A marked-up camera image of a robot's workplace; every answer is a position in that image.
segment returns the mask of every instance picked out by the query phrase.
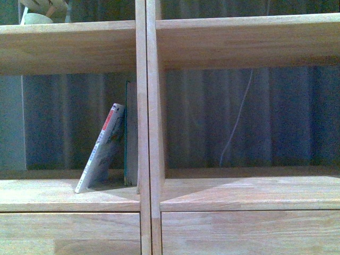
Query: book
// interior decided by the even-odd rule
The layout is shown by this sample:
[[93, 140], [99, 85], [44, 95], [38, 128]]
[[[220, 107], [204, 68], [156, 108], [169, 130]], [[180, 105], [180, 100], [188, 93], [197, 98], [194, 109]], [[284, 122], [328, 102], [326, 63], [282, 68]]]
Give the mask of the book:
[[136, 83], [126, 83], [125, 106], [124, 183], [126, 186], [137, 185], [137, 193], [139, 193], [138, 108]]
[[124, 109], [123, 105], [113, 104], [75, 188], [76, 193], [107, 178], [108, 168], [124, 134]]

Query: wooden surface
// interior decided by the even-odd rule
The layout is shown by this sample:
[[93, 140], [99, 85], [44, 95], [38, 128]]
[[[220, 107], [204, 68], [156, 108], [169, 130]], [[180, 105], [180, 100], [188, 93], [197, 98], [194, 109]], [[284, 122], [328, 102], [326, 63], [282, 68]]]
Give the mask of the wooden surface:
[[135, 21], [0, 26], [0, 74], [135, 70]]
[[340, 209], [340, 178], [166, 179], [161, 200], [161, 211]]
[[340, 14], [157, 21], [167, 69], [340, 63]]
[[159, 59], [156, 38], [156, 17], [160, 17], [159, 0], [147, 0], [147, 60], [148, 60], [148, 113], [150, 149], [150, 192], [152, 222], [152, 254], [162, 254], [162, 233], [160, 222], [160, 194], [165, 179], [165, 116], [166, 107], [162, 90], [163, 67]]
[[135, 187], [102, 185], [76, 194], [78, 179], [0, 180], [0, 211], [140, 211]]
[[1, 254], [140, 254], [138, 213], [0, 214]]
[[145, 0], [136, 0], [135, 12], [137, 44], [138, 171], [141, 201], [141, 243], [142, 254], [148, 255], [152, 253], [152, 248]]
[[162, 213], [163, 255], [340, 254], [340, 211]]

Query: book cover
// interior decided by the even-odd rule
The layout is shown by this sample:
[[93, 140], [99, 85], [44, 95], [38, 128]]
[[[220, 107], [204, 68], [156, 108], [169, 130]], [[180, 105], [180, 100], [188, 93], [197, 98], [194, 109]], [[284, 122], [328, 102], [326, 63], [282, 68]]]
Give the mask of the book cover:
[[123, 105], [113, 104], [75, 188], [76, 193], [86, 190], [107, 176], [108, 168], [124, 134], [124, 109]]

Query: white cable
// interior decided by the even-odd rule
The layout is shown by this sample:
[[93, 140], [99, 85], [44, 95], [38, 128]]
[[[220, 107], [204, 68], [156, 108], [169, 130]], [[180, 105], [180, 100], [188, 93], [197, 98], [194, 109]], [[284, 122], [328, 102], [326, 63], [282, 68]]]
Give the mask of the white cable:
[[[269, 11], [270, 11], [270, 1], [271, 0], [268, 0], [267, 2], [267, 12], [266, 12], [266, 16], [269, 16]], [[253, 74], [254, 74], [254, 69], [251, 70], [250, 72], [250, 77], [249, 77], [249, 82], [248, 82], [248, 86], [246, 87], [245, 89], [245, 92], [244, 92], [244, 95], [243, 95], [243, 99], [242, 99], [242, 102], [241, 102], [241, 106], [240, 106], [240, 109], [239, 109], [239, 113], [237, 115], [237, 119], [236, 119], [236, 122], [235, 122], [235, 125], [234, 125], [234, 128], [233, 128], [233, 131], [232, 133], [230, 134], [230, 137], [229, 137], [229, 140], [227, 142], [227, 144], [225, 145], [222, 153], [221, 153], [221, 156], [219, 158], [219, 166], [222, 167], [222, 162], [223, 162], [223, 156], [224, 156], [224, 153], [226, 152], [228, 146], [230, 145], [232, 139], [233, 139], [233, 136], [234, 136], [234, 133], [235, 133], [235, 130], [237, 128], [237, 125], [239, 124], [239, 120], [240, 120], [240, 117], [241, 117], [241, 112], [242, 112], [242, 108], [243, 108], [243, 104], [244, 104], [244, 101], [245, 101], [245, 98], [248, 94], [248, 90], [250, 88], [250, 84], [251, 84], [251, 80], [253, 78]]]

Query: wooden bookshelf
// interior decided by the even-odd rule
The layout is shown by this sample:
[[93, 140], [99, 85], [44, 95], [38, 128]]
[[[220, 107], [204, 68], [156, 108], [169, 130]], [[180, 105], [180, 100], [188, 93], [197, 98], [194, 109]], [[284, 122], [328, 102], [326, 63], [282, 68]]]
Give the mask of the wooden bookshelf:
[[76, 194], [82, 170], [0, 172], [5, 252], [151, 254], [145, 4], [129, 21], [0, 26], [0, 75], [136, 73], [140, 174], [140, 194], [122, 171]]
[[168, 169], [165, 73], [338, 65], [340, 14], [162, 20], [161, 5], [147, 0], [153, 255], [311, 253], [305, 240], [339, 250], [336, 167]]
[[336, 65], [340, 14], [157, 20], [165, 69]]
[[136, 22], [0, 26], [0, 74], [134, 71]]

